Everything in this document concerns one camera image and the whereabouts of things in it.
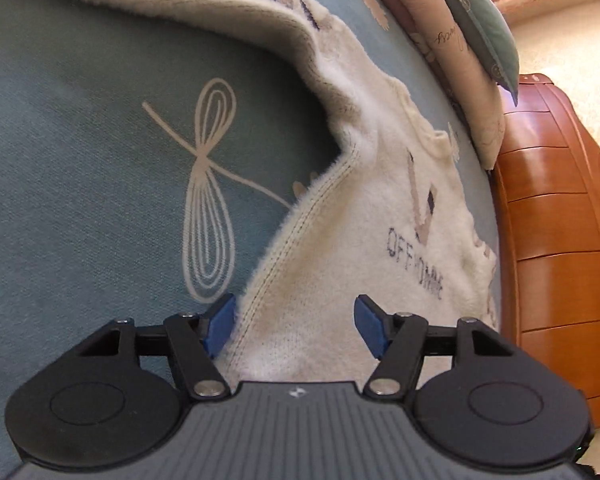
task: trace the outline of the pillow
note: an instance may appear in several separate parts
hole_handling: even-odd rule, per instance
[[[507,22],[491,0],[445,0],[488,74],[518,103],[520,62]]]

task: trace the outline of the white sweater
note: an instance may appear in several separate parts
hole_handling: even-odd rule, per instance
[[[366,378],[353,323],[368,294],[431,324],[492,326],[493,251],[478,240],[446,132],[419,113],[352,31],[315,0],[85,0],[162,16],[277,53],[328,114],[342,154],[289,213],[239,300],[218,360],[227,380]],[[425,376],[440,371],[426,367]]]

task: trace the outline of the bed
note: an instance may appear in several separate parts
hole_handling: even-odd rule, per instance
[[[475,233],[509,255],[490,295],[518,340],[507,281],[516,259],[498,234],[501,165],[491,176],[481,168],[466,123],[379,0],[317,1],[448,133]],[[224,115],[205,119],[213,98]],[[196,131],[183,134],[191,118]],[[250,142],[233,141],[229,127]],[[222,177],[201,183],[192,155],[209,139]],[[242,290],[341,148],[293,67],[265,50],[77,0],[0,0],[0,478],[18,463],[2,420],[17,386],[110,319],[161,322],[204,310],[214,284]],[[230,221],[227,203],[238,211]],[[228,256],[211,274],[187,267],[183,276],[183,254],[206,250],[188,245],[183,209],[185,226],[216,226]],[[143,366],[167,373],[163,362]]]

